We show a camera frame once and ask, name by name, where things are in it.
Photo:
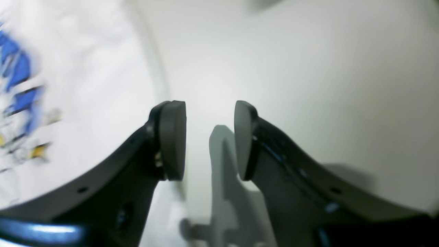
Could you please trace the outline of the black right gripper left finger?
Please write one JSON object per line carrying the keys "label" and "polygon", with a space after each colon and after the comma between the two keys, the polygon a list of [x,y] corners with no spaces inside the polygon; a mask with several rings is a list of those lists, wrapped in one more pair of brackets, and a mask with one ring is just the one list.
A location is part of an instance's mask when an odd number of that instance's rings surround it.
{"label": "black right gripper left finger", "polygon": [[155,188],[185,173],[186,103],[165,101],[118,149],[75,180],[1,211],[1,245],[137,247]]}

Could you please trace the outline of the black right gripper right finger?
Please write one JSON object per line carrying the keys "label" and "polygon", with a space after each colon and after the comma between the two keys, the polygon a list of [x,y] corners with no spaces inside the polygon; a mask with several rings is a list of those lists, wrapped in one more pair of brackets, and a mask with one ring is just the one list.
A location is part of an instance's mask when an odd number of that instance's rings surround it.
{"label": "black right gripper right finger", "polygon": [[279,247],[437,247],[438,217],[329,172],[246,101],[235,104],[237,170],[262,193]]}

